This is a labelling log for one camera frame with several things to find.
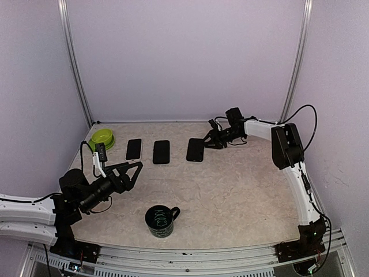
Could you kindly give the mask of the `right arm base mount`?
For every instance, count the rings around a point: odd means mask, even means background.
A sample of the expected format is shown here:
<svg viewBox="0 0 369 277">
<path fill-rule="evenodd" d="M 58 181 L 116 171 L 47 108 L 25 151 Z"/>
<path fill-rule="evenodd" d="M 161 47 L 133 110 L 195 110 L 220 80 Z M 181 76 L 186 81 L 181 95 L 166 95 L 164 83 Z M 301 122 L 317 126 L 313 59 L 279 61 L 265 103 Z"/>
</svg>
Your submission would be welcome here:
<svg viewBox="0 0 369 277">
<path fill-rule="evenodd" d="M 274 246 L 279 263 L 313 256 L 326 250 L 323 243 L 323 235 L 326 233 L 324 223 L 298 225 L 298 231 L 299 239 Z"/>
</svg>

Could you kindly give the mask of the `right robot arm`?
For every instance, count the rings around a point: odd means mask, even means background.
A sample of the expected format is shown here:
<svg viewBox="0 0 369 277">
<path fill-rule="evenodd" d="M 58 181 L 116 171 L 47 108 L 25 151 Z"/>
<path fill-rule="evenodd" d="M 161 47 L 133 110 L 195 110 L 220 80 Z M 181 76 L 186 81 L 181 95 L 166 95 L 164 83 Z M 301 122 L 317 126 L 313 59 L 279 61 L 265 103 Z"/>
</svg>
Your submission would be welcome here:
<svg viewBox="0 0 369 277">
<path fill-rule="evenodd" d="M 309 255 L 321 244 L 326 224 L 311 192 L 304 162 L 306 149 L 296 125 L 267 122 L 254 116 L 245 118 L 237 107 L 225 114 L 229 127 L 222 129 L 217 119 L 209 120 L 212 129 L 203 138 L 204 147 L 223 149 L 234 140 L 245 140 L 248 136 L 271 142 L 272 161 L 286 176 L 297 206 L 300 238 L 295 243 L 295 251 L 300 256 Z"/>
</svg>

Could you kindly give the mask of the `black phone case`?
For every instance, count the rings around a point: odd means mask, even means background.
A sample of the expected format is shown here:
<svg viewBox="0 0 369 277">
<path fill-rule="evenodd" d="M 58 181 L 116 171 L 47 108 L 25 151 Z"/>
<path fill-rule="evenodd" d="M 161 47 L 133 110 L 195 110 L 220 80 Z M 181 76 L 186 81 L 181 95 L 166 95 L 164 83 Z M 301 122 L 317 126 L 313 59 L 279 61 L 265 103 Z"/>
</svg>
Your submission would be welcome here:
<svg viewBox="0 0 369 277">
<path fill-rule="evenodd" d="M 190 138 L 186 160 L 188 162 L 202 162 L 204 159 L 204 140 L 201 138 Z"/>
<path fill-rule="evenodd" d="M 153 146 L 153 164 L 170 163 L 170 141 L 157 140 Z"/>
</svg>

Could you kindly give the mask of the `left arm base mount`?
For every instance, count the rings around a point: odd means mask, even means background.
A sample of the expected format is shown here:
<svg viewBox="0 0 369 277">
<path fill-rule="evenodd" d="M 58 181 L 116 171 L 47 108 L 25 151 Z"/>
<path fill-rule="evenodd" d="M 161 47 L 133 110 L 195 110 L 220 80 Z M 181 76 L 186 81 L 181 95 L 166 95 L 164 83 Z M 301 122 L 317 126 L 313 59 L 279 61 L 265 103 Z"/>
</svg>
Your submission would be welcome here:
<svg viewBox="0 0 369 277">
<path fill-rule="evenodd" d="M 80 262 L 96 264 L 101 246 L 75 239 L 70 226 L 57 226 L 56 243 L 50 247 L 50 252 Z"/>
</svg>

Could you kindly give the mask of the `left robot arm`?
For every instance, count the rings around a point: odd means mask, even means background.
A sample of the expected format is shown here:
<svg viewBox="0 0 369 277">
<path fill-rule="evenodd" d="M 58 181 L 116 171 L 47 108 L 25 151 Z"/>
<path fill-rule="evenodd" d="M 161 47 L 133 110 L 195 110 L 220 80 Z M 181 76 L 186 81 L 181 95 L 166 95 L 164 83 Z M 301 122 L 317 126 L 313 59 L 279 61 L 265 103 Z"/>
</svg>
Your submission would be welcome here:
<svg viewBox="0 0 369 277">
<path fill-rule="evenodd" d="M 1 195 L 1 235 L 58 245 L 66 255 L 76 256 L 81 248 L 74 239 L 72 225 L 95 207 L 111 201 L 112 194 L 134 188 L 142 162 L 120 163 L 104 168 L 100 177 L 89 183 L 81 169 L 71 169 L 59 179 L 60 192 L 41 198 Z"/>
</svg>

